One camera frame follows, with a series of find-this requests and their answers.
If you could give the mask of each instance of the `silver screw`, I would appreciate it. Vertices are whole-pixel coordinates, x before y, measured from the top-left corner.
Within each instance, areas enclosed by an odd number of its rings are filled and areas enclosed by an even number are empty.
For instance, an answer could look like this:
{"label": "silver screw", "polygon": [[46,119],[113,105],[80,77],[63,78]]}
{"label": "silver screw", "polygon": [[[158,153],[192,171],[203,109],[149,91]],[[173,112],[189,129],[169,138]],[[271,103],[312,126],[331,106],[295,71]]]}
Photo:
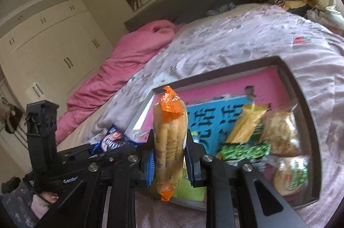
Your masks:
{"label": "silver screw", "polygon": [[244,164],[243,169],[244,169],[244,171],[252,171],[253,167],[250,164]]}
{"label": "silver screw", "polygon": [[91,172],[97,171],[99,166],[96,163],[92,163],[91,165],[88,166],[88,170]]}
{"label": "silver screw", "polygon": [[206,155],[203,155],[203,160],[206,161],[206,162],[211,162],[214,160],[214,157],[212,155],[209,155],[209,154],[206,154]]}
{"label": "silver screw", "polygon": [[136,162],[137,160],[139,160],[139,158],[138,158],[136,155],[130,155],[130,156],[128,157],[128,160],[129,160],[130,162]]}

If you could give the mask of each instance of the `white bedding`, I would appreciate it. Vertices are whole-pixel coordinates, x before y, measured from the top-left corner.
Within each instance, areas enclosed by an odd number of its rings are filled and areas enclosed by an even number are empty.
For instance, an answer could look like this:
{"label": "white bedding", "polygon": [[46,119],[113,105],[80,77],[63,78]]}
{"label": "white bedding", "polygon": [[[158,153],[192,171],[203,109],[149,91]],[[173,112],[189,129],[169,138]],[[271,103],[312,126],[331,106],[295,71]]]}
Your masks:
{"label": "white bedding", "polygon": [[[305,42],[295,43],[295,39]],[[279,7],[187,25],[178,37],[112,98],[84,142],[99,141],[116,123],[126,129],[141,102],[157,86],[248,60],[279,55],[310,103],[322,149],[320,200],[298,213],[323,228],[344,196],[344,39],[320,24]],[[136,198],[138,227],[205,227],[205,213]]]}

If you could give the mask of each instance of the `pink comforter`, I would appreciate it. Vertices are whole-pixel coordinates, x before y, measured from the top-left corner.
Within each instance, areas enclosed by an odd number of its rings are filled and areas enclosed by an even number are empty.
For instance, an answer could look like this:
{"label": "pink comforter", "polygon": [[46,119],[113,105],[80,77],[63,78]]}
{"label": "pink comforter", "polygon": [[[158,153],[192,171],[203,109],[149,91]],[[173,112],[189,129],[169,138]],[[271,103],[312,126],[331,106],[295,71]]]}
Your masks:
{"label": "pink comforter", "polygon": [[90,77],[67,101],[67,112],[57,123],[56,143],[62,142],[133,75],[174,38],[175,25],[167,20],[151,22],[125,35],[99,73]]}

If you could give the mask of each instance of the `tray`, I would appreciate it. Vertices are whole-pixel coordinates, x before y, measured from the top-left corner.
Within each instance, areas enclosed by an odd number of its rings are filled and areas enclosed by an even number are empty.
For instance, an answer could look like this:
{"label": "tray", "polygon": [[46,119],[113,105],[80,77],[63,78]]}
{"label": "tray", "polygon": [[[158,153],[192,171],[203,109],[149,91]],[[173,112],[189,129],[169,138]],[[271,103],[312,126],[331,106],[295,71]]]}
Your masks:
{"label": "tray", "polygon": [[[278,81],[273,82],[270,79],[275,77],[272,72],[266,74],[270,68],[274,69]],[[188,77],[166,85],[171,86],[179,94],[181,99],[186,102],[186,105],[190,105],[196,104],[197,101],[211,100],[207,91],[211,90],[214,97],[219,96],[219,93],[223,94],[226,91],[225,84],[227,82],[231,83],[231,86],[227,88],[231,96],[242,96],[245,87],[254,86],[254,93],[257,96],[256,103],[266,104],[268,101],[272,109],[297,104],[294,113],[297,128],[300,133],[300,143],[304,154],[310,157],[309,184],[307,189],[300,193],[297,199],[288,201],[295,209],[308,206],[318,201],[321,191],[322,170],[317,128],[313,114],[309,109],[307,100],[297,80],[280,57],[275,56],[248,61]],[[150,128],[152,126],[151,108],[153,103],[163,93],[164,86],[157,87],[148,94],[126,132],[141,128]],[[172,197],[170,202],[199,210],[205,210],[206,208],[205,202],[190,201],[183,198]]]}

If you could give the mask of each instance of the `orange wrapper end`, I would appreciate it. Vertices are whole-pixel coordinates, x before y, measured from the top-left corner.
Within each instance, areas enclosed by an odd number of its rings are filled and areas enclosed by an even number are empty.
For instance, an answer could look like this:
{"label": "orange wrapper end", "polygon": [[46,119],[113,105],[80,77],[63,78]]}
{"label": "orange wrapper end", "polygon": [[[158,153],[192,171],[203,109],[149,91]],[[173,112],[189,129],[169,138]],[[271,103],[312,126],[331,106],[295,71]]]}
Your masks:
{"label": "orange wrapper end", "polygon": [[162,111],[162,121],[168,123],[180,118],[184,114],[184,111],[180,98],[173,89],[169,86],[165,86],[163,89],[165,94],[159,100],[159,104]]}
{"label": "orange wrapper end", "polygon": [[168,202],[172,195],[173,195],[174,191],[170,191],[170,190],[165,190],[164,192],[160,193],[160,197],[162,201]]}

